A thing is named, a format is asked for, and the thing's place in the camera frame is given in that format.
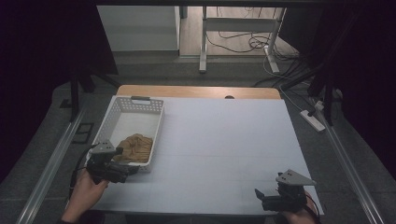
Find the power strip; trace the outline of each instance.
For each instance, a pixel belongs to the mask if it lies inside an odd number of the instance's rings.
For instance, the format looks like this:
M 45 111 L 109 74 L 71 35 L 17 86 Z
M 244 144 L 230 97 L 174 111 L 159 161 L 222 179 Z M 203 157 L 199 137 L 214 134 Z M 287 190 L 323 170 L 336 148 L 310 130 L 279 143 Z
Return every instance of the power strip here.
M 308 116 L 308 111 L 307 110 L 303 110 L 300 115 L 306 120 L 308 121 L 308 123 L 315 129 L 317 130 L 318 133 L 322 133 L 324 132 L 324 130 L 326 129 L 323 124 L 321 124 L 314 116 L 309 117 Z

